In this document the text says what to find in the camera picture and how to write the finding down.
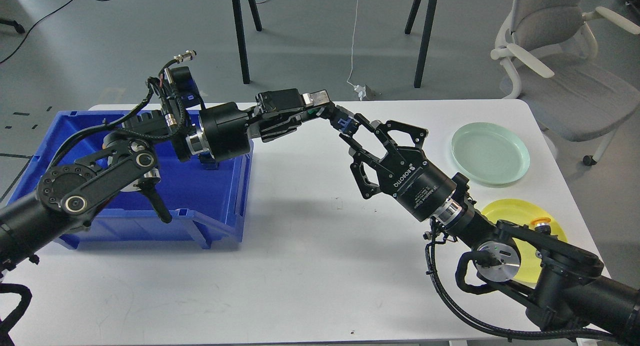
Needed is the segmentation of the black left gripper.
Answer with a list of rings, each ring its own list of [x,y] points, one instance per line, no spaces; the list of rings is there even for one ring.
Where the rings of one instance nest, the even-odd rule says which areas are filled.
[[[208,153],[218,162],[242,156],[250,151],[250,139],[270,142],[317,118],[337,123],[338,106],[323,106],[330,102],[327,90],[289,89],[259,93],[247,110],[234,102],[210,107],[199,111],[199,125],[186,136],[186,146],[190,154]]]

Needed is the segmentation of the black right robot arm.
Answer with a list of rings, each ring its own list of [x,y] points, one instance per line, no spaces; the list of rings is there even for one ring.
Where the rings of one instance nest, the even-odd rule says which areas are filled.
[[[389,120],[368,122],[339,111],[330,123],[349,145],[352,174],[363,198],[390,195],[418,221],[428,220],[424,238],[427,275],[445,306],[464,323],[499,337],[522,340],[601,339],[638,345],[639,291],[602,275],[597,255],[531,226],[492,223],[468,194],[468,179],[452,179],[427,159],[426,129]],[[472,295],[498,291],[525,307],[538,331],[494,326],[463,310],[438,275],[435,248],[461,241],[455,283]]]

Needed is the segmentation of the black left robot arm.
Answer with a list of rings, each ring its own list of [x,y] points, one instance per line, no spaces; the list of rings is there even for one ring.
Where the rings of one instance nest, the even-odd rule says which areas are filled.
[[[338,107],[325,90],[258,94],[256,105],[206,107],[186,66],[196,56],[174,56],[148,93],[126,115],[69,136],[55,152],[31,193],[1,209],[1,274],[22,261],[39,262],[37,252],[70,230],[87,229],[122,191],[141,193],[161,221],[172,216],[156,191],[160,181],[155,146],[170,142],[179,161],[192,156],[226,161],[250,151],[250,139],[269,142],[303,122],[332,118]]]

